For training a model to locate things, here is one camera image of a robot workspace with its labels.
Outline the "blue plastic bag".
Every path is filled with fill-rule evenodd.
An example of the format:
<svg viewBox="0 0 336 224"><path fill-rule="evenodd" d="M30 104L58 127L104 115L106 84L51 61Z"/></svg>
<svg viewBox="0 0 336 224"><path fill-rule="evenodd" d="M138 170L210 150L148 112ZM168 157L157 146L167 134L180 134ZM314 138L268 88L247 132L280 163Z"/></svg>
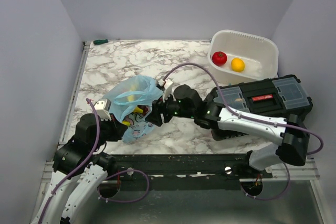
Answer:
<svg viewBox="0 0 336 224"><path fill-rule="evenodd" d="M133 91L135 101L123 106L121 103L122 93L130 90L130 86L133 84L139 85L138 89ZM146 116L141 116L142 111L138 105L152 107L152 102L161 96L162 91L156 87L155 79L143 75L137 75L120 82L103 96L111 101L109 113L113 114L120 123L125 122L128 126L122 138L124 143L132 143L153 131L154 124L147 122Z"/></svg>

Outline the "red fake tomato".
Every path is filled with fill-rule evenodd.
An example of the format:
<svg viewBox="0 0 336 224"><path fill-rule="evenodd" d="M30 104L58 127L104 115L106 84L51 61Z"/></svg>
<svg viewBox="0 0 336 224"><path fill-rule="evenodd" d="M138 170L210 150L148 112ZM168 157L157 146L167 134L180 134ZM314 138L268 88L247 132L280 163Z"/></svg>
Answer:
<svg viewBox="0 0 336 224"><path fill-rule="evenodd" d="M227 62L227 55L222 51L217 51L212 55L212 62L217 66L222 66Z"/></svg>

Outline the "yellow fake lemon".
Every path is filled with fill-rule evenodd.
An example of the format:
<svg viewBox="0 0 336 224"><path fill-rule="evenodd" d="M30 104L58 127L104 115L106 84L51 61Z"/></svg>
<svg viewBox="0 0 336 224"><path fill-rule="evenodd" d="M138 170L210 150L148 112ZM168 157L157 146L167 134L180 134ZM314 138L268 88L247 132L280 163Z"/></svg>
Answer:
<svg viewBox="0 0 336 224"><path fill-rule="evenodd" d="M236 72L242 72L245 69L245 63L239 58L234 58L231 61L231 69Z"/></svg>

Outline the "yellow fake banana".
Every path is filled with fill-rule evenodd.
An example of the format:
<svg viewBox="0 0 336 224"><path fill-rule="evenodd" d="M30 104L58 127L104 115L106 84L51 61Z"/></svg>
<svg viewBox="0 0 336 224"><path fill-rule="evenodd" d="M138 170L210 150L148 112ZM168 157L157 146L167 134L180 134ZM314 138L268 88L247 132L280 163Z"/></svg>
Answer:
<svg viewBox="0 0 336 224"><path fill-rule="evenodd" d="M130 86L130 90L122 93L121 103L123 106L126 106L128 103L135 101L135 95L133 94L133 91L136 91L138 87L138 84L133 84Z"/></svg>

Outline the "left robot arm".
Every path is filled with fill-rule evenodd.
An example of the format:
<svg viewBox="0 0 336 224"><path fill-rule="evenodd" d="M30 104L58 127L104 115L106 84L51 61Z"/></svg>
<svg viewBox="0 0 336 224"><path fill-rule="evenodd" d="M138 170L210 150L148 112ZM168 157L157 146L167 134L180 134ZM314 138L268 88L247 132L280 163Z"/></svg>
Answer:
<svg viewBox="0 0 336 224"><path fill-rule="evenodd" d="M127 128L116 119L83 115L74 135L54 155L50 185L32 223L74 223L99 183L116 175L115 159L95 151L120 140Z"/></svg>

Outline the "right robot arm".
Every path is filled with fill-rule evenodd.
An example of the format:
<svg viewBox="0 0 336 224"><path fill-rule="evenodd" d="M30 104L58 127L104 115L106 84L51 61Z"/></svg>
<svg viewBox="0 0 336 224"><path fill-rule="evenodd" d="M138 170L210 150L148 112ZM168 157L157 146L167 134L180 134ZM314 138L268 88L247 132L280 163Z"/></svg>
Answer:
<svg viewBox="0 0 336 224"><path fill-rule="evenodd" d="M270 144L246 155L242 173L249 178L261 170L285 163L304 166L308 155L310 134L296 115L287 118L267 117L233 109L213 101L203 101L198 92L188 85L178 86L152 103L146 121L156 126L168 123L173 117L192 119L201 128L235 131L257 136Z"/></svg>

